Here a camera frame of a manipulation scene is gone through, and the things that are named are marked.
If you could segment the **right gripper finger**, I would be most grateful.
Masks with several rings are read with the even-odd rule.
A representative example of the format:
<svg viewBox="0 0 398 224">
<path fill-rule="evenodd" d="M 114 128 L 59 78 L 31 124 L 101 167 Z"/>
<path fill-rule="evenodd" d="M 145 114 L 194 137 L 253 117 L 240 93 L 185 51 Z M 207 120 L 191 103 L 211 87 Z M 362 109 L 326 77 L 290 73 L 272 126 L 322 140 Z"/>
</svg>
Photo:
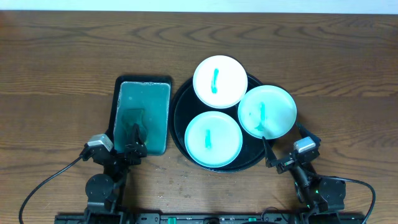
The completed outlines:
<svg viewBox="0 0 398 224">
<path fill-rule="evenodd" d="M 296 122 L 296 127 L 298 127 L 299 133 L 302 138 L 310 137 L 315 142 L 315 144 L 320 144 L 321 139 L 318 136 L 311 133 L 302 124 L 300 124 L 299 122 Z"/>
<path fill-rule="evenodd" d="M 264 136 L 262 137 L 263 145 L 264 145 L 264 157 L 266 159 L 266 166 L 267 167 L 274 167 L 275 162 L 277 160 L 272 147 L 275 143 L 275 139 L 266 139 Z"/>
</svg>

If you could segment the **pale green plate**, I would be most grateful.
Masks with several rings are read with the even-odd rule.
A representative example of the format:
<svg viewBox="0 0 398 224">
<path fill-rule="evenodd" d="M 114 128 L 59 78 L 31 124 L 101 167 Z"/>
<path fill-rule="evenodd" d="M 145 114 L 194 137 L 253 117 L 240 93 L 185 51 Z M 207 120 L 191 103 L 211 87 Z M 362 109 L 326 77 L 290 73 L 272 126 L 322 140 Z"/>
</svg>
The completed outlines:
<svg viewBox="0 0 398 224">
<path fill-rule="evenodd" d="M 281 87 L 262 85 L 249 90 L 238 106 L 242 128 L 255 138 L 277 139 L 290 131 L 297 119 L 292 96 Z"/>
</svg>

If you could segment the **light teal plate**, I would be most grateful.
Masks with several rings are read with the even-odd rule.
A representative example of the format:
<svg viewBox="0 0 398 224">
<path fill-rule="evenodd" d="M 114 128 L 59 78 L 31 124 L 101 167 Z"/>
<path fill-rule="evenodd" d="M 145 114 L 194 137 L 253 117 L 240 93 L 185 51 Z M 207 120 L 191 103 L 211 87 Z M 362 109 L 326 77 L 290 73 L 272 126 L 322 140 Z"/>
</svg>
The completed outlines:
<svg viewBox="0 0 398 224">
<path fill-rule="evenodd" d="M 219 168 L 237 158 L 243 146 L 243 134 L 231 116 L 219 111 L 207 111 L 189 122 L 184 143 L 195 162 Z"/>
</svg>

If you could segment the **white plate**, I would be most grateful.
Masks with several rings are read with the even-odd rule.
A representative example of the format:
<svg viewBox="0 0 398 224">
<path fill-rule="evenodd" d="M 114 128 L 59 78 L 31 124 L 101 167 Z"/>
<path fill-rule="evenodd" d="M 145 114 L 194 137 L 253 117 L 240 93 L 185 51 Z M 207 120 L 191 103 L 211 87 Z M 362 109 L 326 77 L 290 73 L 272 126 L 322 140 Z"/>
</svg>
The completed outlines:
<svg viewBox="0 0 398 224">
<path fill-rule="evenodd" d="M 212 108 L 225 109 L 238 104 L 247 88 L 248 76 L 244 67 L 229 56 L 208 57 L 193 74 L 196 96 Z"/>
</svg>

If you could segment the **green yellow sponge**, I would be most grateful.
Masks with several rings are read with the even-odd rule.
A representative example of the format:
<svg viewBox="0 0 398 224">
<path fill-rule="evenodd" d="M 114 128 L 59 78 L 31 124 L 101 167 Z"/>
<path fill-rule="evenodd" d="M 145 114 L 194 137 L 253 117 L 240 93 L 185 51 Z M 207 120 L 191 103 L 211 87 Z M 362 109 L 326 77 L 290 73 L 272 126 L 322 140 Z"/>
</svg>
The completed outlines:
<svg viewBox="0 0 398 224">
<path fill-rule="evenodd" d="M 122 113 L 121 124 L 123 127 L 126 144 L 131 144 L 130 137 L 131 137 L 132 126 L 134 123 L 137 123 L 145 127 L 146 139 L 147 139 L 147 128 L 144 124 L 144 109 L 125 110 Z"/>
</svg>

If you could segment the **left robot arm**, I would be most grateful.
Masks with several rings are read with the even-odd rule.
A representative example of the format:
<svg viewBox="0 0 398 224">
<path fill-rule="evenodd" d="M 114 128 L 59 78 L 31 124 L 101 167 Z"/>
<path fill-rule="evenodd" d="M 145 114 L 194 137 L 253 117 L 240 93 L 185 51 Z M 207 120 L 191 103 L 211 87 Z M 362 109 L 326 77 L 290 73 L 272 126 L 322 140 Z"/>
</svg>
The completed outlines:
<svg viewBox="0 0 398 224">
<path fill-rule="evenodd" d="M 123 152 L 114 150 L 106 134 L 97 134 L 85 144 L 80 156 L 83 161 L 92 158 L 104 168 L 102 174 L 92 176 L 86 183 L 88 203 L 83 222 L 135 223 L 136 216 L 122 206 L 122 200 L 129 168 L 147 156 L 139 125 L 129 128 Z"/>
</svg>

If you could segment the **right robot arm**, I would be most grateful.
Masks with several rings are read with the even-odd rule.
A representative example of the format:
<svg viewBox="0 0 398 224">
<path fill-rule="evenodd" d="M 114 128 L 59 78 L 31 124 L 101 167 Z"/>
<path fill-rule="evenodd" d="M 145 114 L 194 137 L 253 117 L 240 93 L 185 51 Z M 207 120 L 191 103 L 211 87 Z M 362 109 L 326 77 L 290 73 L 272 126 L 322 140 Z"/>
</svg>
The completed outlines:
<svg viewBox="0 0 398 224">
<path fill-rule="evenodd" d="M 265 137 L 262 138 L 267 167 L 275 167 L 278 174 L 290 172 L 295 181 L 295 191 L 300 202 L 307 206 L 301 220 L 308 223 L 309 217 L 344 209 L 346 184 L 343 180 L 321 177 L 311 162 L 319 153 L 321 139 L 297 123 L 301 139 L 294 142 L 293 151 L 282 159 L 276 158 Z"/>
</svg>

